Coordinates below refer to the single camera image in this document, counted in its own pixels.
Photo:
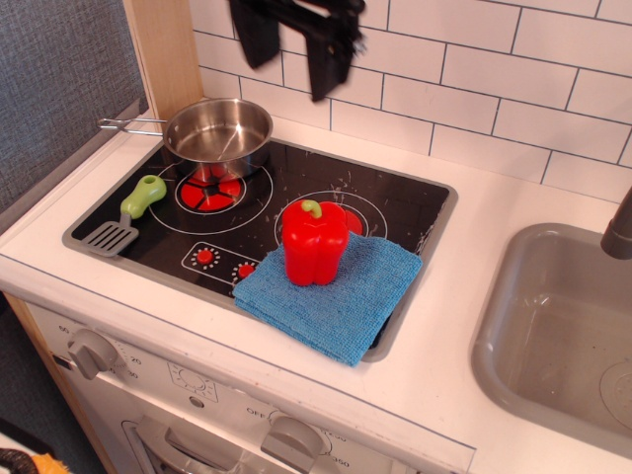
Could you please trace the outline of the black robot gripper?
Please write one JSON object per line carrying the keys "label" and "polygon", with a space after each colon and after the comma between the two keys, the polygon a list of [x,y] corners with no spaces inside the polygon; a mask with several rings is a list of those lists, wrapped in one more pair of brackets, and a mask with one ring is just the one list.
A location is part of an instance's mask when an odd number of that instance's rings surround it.
{"label": "black robot gripper", "polygon": [[258,69],[280,51],[279,30],[305,36],[311,98],[324,100],[349,75],[362,42],[362,1],[230,1],[230,13],[247,63]]}

